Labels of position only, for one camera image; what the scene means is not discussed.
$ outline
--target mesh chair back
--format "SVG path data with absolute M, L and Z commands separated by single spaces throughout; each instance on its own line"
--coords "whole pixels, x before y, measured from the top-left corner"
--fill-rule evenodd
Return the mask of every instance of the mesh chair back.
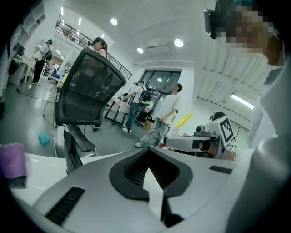
M 106 104 L 125 83 L 111 62 L 84 48 L 56 100 L 56 124 L 101 125 Z

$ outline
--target office chair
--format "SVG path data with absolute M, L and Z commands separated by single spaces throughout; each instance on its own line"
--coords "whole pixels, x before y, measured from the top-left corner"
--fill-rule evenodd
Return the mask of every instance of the office chair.
M 77 57 L 55 103 L 56 124 L 66 124 L 67 173 L 83 165 L 75 144 L 82 152 L 95 148 L 76 125 L 99 127 L 106 104 L 125 83 L 116 67 L 95 51 L 84 48 Z

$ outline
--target box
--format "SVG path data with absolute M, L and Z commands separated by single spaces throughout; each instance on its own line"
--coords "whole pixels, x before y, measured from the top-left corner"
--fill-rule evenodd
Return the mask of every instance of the box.
M 153 127 L 153 123 L 147 120 L 145 122 L 144 129 L 149 131 L 152 127 Z

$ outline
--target railing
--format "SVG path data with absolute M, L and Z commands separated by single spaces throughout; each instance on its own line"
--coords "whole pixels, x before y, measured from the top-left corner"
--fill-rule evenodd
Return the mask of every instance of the railing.
M 62 23 L 60 21 L 57 22 L 55 26 L 55 31 L 64 37 L 69 38 L 71 41 L 77 43 L 83 48 L 88 47 L 88 42 L 92 43 L 93 40 L 89 37 L 85 36 L 81 32 L 78 32 L 75 28 L 67 25 L 66 23 Z M 118 60 L 116 60 L 113 56 L 107 53 L 107 60 L 109 60 L 124 76 L 126 80 L 132 76 L 132 73 L 128 71 Z

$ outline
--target chair armrest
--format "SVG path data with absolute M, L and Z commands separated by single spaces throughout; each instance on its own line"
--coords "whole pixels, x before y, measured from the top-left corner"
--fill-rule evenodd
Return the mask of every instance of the chair armrest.
M 64 131 L 72 135 L 82 152 L 89 152 L 95 148 L 95 145 L 82 134 L 81 129 L 76 125 L 66 125 Z

